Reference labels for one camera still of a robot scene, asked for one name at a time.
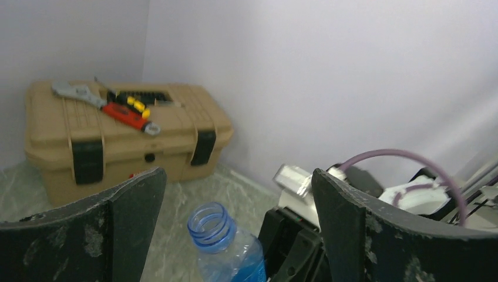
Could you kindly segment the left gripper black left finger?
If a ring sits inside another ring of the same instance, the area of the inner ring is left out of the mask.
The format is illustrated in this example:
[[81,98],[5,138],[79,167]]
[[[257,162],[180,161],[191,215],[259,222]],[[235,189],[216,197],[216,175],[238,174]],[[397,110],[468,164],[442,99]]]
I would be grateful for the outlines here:
[[2,281],[139,281],[167,182],[159,167],[1,223]]

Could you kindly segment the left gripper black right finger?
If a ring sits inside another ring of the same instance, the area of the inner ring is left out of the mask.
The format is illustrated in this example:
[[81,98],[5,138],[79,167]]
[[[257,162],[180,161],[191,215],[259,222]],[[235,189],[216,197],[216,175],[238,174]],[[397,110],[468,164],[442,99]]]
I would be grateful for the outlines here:
[[496,281],[497,234],[420,217],[327,172],[312,194],[334,281]]

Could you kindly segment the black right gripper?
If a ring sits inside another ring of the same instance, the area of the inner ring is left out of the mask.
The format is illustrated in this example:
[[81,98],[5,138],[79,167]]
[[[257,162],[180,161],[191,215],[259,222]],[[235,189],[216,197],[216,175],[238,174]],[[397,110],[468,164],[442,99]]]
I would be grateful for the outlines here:
[[282,192],[258,235],[271,281],[376,281],[364,211],[336,179],[283,165],[273,180]]

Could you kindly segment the blue label water bottle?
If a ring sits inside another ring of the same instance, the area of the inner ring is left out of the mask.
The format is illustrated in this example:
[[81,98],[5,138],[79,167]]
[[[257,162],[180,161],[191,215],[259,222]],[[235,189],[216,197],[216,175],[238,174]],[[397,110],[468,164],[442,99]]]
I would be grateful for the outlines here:
[[268,280],[259,239],[238,226],[222,204],[209,202],[196,208],[187,229],[198,250],[198,270],[203,281]]

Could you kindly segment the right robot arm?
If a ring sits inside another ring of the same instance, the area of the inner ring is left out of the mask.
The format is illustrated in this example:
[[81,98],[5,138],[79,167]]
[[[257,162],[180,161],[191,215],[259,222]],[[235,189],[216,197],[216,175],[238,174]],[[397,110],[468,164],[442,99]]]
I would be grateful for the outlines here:
[[[266,212],[258,238],[268,281],[331,281],[314,198],[312,174],[283,164],[273,181],[282,190],[277,206]],[[437,212],[450,201],[444,184],[424,167],[407,183],[384,188],[366,170],[352,166],[346,181],[404,211],[440,220]]]

